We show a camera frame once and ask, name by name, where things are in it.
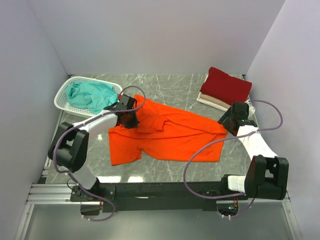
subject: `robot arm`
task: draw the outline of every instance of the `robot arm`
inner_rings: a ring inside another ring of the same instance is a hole
[[[94,121],[90,121],[96,116],[86,119],[82,122],[69,124],[63,122],[57,129],[52,144],[48,151],[48,156],[53,159],[53,152],[58,142],[58,139],[62,136],[66,130],[73,126],[81,126],[78,129],[71,131],[65,136],[60,147],[57,151],[57,165],[60,170],[68,170],[72,177],[81,184],[85,189],[90,190],[94,193],[99,192],[99,179],[92,174],[88,166],[86,165],[88,142],[95,138],[101,132],[107,131],[109,128],[113,128],[120,124],[124,125],[126,129],[134,128],[138,125],[136,112],[118,112],[121,110],[130,110],[134,108],[137,100],[128,95],[120,95],[119,102],[106,107],[99,113],[103,115]]]
[[[282,200],[286,195],[289,163],[278,157],[258,132],[253,120],[248,120],[247,103],[235,102],[218,121],[234,136],[252,135],[239,138],[245,147],[251,164],[245,176],[228,175],[228,189],[246,194],[250,198]],[[266,177],[266,171],[273,177]]]

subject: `teal cloth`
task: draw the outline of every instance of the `teal cloth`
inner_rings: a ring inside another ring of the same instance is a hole
[[[65,90],[66,100],[69,104],[98,114],[105,107],[118,100],[118,94],[112,85],[100,81],[78,81],[68,85]]]

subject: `beige folded towel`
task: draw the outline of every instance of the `beige folded towel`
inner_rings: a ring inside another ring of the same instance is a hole
[[[207,100],[207,101],[209,101],[211,103],[217,104],[217,105],[219,105],[221,107],[224,107],[226,109],[231,107],[231,105],[229,105],[229,104],[225,103],[224,101],[221,101],[221,100],[219,100],[219,99],[217,99],[217,98],[215,98],[213,96],[209,96],[209,95],[200,93],[199,97],[204,99],[204,100]]]

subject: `red folded towel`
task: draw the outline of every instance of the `red folded towel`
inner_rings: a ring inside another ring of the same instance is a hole
[[[208,78],[203,83],[200,92],[232,105],[234,102],[245,102],[251,87],[251,82],[230,76],[215,67],[211,67]]]

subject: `stack of folded towels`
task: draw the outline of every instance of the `stack of folded towels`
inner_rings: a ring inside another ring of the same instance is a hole
[[[211,67],[197,101],[227,111],[234,102],[244,103],[249,96],[251,87],[251,82],[230,76],[215,67]]]

